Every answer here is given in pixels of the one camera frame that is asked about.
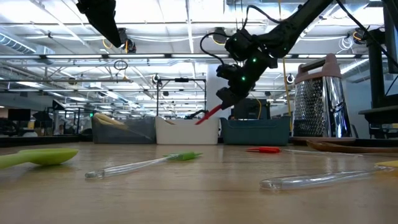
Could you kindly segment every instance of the white container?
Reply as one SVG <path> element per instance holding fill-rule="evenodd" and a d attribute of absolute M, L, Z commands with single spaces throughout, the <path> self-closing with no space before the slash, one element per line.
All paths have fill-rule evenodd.
<path fill-rule="evenodd" d="M 156 140 L 158 144 L 217 144 L 219 118 L 210 118 L 195 125 L 196 120 L 169 120 L 156 117 Z"/>

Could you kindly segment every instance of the metal frame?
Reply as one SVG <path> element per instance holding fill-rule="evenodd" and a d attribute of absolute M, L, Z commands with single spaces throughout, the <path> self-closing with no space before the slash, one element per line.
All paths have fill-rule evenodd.
<path fill-rule="evenodd" d="M 170 82 L 179 82 L 178 80 L 182 79 L 182 78 L 160 78 L 157 80 L 156 82 L 156 116 L 159 115 L 159 91 L 162 90 L 167 84 L 169 84 Z M 188 82 L 195 82 L 197 83 L 197 81 L 203 81 L 205 83 L 205 89 L 201 90 L 195 90 L 195 91 L 204 91 L 205 92 L 205 109 L 206 109 L 206 104 L 207 104 L 207 83 L 206 83 L 206 79 L 204 78 L 183 78 L 183 80 L 187 80 Z M 159 89 L 159 82 L 161 81 L 165 81 L 166 83 L 164 83 L 164 85 L 162 86 L 162 88 Z"/>

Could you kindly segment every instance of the desk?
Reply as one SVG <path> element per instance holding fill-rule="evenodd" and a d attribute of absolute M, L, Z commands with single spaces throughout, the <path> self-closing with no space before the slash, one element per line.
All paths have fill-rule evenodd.
<path fill-rule="evenodd" d="M 1 223 L 396 223 L 398 177 L 273 194 L 259 181 L 283 175 L 368 169 L 388 156 L 259 154 L 242 146 L 69 143 L 78 155 L 62 166 L 0 170 Z M 40 146 L 0 149 L 0 154 Z M 293 147 L 290 149 L 307 149 Z M 85 172 L 178 151 L 203 152 L 132 174 L 85 180 Z"/>

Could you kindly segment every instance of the ceiling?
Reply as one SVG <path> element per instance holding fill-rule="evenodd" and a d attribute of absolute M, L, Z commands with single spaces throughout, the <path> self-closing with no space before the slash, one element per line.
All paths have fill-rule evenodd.
<path fill-rule="evenodd" d="M 175 58 L 129 58 L 124 59 L 128 68 L 120 72 L 113 67 L 117 59 L 82 59 L 63 58 L 52 59 L 47 63 L 36 60 L 7 59 L 1 60 L 3 79 L 24 80 L 67 80 L 75 77 L 90 82 L 79 82 L 70 85 L 67 82 L 41 83 L 38 85 L 21 85 L 12 83 L 11 86 L 1 88 L 30 88 L 30 89 L 90 89 L 104 90 L 134 90 L 135 92 L 115 91 L 116 99 L 105 94 L 99 96 L 97 92 L 52 92 L 55 98 L 72 103 L 126 103 L 139 105 L 131 106 L 111 105 L 112 109 L 135 110 L 140 113 L 153 113 L 155 92 L 139 92 L 151 89 L 152 77 L 158 74 L 160 78 L 206 78 L 208 64 L 219 63 L 212 58 L 195 58 L 192 54 L 202 54 L 199 42 L 215 27 L 224 27 L 227 34 L 233 34 L 242 25 L 246 17 L 246 6 L 255 4 L 271 17 L 279 18 L 278 1 L 260 0 L 117 0 L 115 21 L 118 27 L 125 27 L 127 34 L 134 41 L 138 54 L 190 54 L 180 59 Z M 289 17 L 297 6 L 305 1 L 282 0 L 282 18 Z M 384 25 L 381 7 L 366 7 L 369 1 L 347 1 L 347 7 L 364 26 L 376 29 Z M 124 54 L 124 49 L 109 47 L 111 44 L 103 40 L 102 35 L 87 21 L 85 15 L 80 14 L 75 6 L 76 0 L 2 0 L 0 1 L 0 33 L 12 36 L 32 49 L 45 46 L 54 54 Z M 247 30 L 251 34 L 264 34 L 275 27 L 257 11 L 249 11 Z M 304 35 L 290 51 L 290 54 L 366 54 L 365 45 L 352 42 L 352 35 L 357 25 L 346 17 L 344 12 L 331 5 L 324 13 L 323 20 L 317 20 L 308 28 Z M 214 54 L 227 54 L 223 45 L 216 44 L 212 38 L 203 41 L 203 47 Z M 21 53 L 10 47 L 0 45 L 0 54 L 20 55 Z M 312 58 L 289 60 L 285 65 L 286 73 L 297 73 L 301 63 L 310 62 Z M 358 62 L 356 59 L 339 60 L 341 67 Z M 266 70 L 257 82 L 257 89 L 283 89 L 283 65 L 272 70 Z M 122 79 L 126 77 L 130 82 L 105 82 L 104 80 Z M 188 89 L 197 91 L 170 92 L 169 99 L 162 105 L 162 114 L 185 115 L 204 107 L 205 94 L 200 82 L 175 83 L 170 82 L 164 87 L 170 89 Z M 265 98 L 263 91 L 254 92 L 258 98 Z M 77 101 L 65 96 L 85 98 Z M 284 95 L 275 92 L 271 98 L 280 99 Z M 178 104 L 173 99 L 186 99 Z"/>

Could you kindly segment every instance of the small red object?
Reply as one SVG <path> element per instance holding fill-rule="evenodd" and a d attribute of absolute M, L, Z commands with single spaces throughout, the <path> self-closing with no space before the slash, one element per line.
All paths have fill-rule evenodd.
<path fill-rule="evenodd" d="M 280 149 L 278 147 L 254 147 L 247 149 L 246 152 L 280 153 Z"/>

